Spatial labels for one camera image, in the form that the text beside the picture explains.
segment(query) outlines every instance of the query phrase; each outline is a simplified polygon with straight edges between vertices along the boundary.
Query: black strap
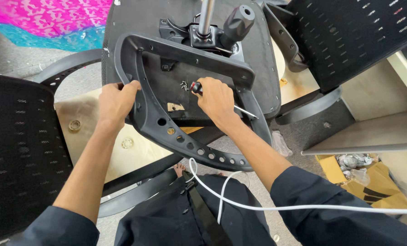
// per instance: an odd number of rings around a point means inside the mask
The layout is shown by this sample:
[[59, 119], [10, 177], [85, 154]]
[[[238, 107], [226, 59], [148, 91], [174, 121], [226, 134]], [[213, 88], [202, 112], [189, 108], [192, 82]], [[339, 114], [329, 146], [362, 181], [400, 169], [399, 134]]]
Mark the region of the black strap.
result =
[[[182, 172], [185, 180], [190, 180], [190, 175], [187, 172]], [[194, 185], [188, 189], [191, 200], [193, 201], [194, 207], [197, 210], [199, 218], [201, 219], [206, 232], [210, 235], [211, 242], [214, 246], [232, 246], [232, 242], [229, 239], [226, 232], [223, 230], [222, 226], [217, 223], [216, 218], [211, 213], [208, 206], [205, 204], [202, 197], [197, 192]]]

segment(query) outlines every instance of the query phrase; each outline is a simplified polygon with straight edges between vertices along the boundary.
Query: pink fabric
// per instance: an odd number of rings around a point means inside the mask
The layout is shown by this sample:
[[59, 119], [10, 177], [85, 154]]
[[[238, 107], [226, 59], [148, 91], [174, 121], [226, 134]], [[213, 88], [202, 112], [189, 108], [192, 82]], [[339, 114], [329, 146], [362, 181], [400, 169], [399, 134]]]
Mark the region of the pink fabric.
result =
[[106, 24], [113, 0], [0, 0], [0, 23], [57, 37]]

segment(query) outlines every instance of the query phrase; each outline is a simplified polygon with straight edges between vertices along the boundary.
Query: bare foot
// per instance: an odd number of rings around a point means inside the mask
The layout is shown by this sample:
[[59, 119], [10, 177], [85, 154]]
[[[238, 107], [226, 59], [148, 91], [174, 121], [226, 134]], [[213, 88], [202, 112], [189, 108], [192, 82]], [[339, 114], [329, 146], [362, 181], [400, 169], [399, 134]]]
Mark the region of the bare foot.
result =
[[182, 177], [182, 171], [187, 170], [187, 168], [182, 165], [181, 163], [178, 163], [176, 165], [173, 166], [173, 169], [176, 172], [176, 175], [178, 176], [178, 178]]

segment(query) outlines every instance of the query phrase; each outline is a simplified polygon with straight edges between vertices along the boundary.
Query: hand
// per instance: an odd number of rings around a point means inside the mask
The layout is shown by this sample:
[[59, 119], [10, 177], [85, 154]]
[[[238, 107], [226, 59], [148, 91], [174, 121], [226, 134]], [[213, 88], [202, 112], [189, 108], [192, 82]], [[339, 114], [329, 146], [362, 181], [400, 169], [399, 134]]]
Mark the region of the hand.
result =
[[135, 95], [139, 90], [141, 85], [136, 80], [125, 86], [122, 83], [103, 86], [102, 93], [98, 97], [100, 114], [97, 125], [106, 125], [109, 129], [119, 132], [124, 126], [124, 118], [134, 105]]
[[199, 107], [225, 132], [232, 120], [240, 119], [239, 115], [234, 113], [234, 92], [227, 84], [211, 77], [197, 81], [201, 83], [203, 90], [203, 96], [193, 93], [199, 98]]

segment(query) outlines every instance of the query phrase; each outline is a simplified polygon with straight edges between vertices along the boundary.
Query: black shirt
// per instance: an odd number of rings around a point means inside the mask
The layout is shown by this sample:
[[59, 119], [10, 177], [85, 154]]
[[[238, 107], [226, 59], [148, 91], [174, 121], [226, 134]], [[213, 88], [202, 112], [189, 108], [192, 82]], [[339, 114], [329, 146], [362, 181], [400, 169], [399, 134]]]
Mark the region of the black shirt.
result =
[[[205, 175], [201, 180], [217, 193], [226, 177]], [[217, 217], [219, 199], [197, 185], [197, 191]], [[118, 225], [115, 245], [211, 245], [181, 177], [156, 196], [138, 204]], [[279, 206], [334, 204], [369, 207], [361, 199], [320, 176], [289, 167], [273, 182], [270, 196]], [[245, 185], [230, 179], [230, 200], [260, 206]], [[302, 245], [407, 245], [407, 225], [385, 214], [330, 209], [281, 211], [285, 225]], [[264, 213], [224, 203], [221, 226], [233, 245], [275, 245]], [[50, 206], [8, 245], [96, 245], [94, 223], [74, 212]]]

